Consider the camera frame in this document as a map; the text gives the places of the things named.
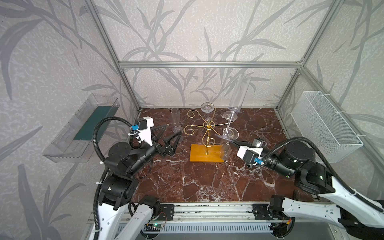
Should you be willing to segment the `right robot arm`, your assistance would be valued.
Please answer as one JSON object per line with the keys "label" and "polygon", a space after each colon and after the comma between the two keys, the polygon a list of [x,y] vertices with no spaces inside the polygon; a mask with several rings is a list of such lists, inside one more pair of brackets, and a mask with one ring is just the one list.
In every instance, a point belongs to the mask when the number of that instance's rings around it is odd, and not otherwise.
{"label": "right robot arm", "polygon": [[279,239],[291,232],[298,218],[318,220],[337,226],[360,240],[384,238],[384,202],[374,201],[349,187],[336,173],[320,149],[305,137],[294,137],[281,142],[272,150],[254,143],[230,141],[237,148],[237,156],[249,167],[265,167],[286,177],[294,178],[302,191],[325,198],[328,204],[300,202],[284,196],[271,197],[268,212],[272,218],[287,219],[271,225]]}

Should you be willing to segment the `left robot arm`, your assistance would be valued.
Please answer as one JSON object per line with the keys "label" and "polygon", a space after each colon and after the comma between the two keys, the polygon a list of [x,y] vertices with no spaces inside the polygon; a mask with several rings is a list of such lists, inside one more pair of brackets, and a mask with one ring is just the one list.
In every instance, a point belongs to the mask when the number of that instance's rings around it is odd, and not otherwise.
{"label": "left robot arm", "polygon": [[173,156],[182,137],[181,132],[163,138],[163,133],[153,135],[150,126],[141,130],[138,125],[131,132],[140,142],[134,147],[131,142],[113,145],[105,157],[99,147],[97,135],[101,124],[93,133],[94,149],[105,166],[93,202],[94,228],[91,240],[134,240],[143,233],[145,225],[159,217],[167,217],[160,200],[144,196],[137,204],[132,202],[139,180],[136,174],[157,155]]}

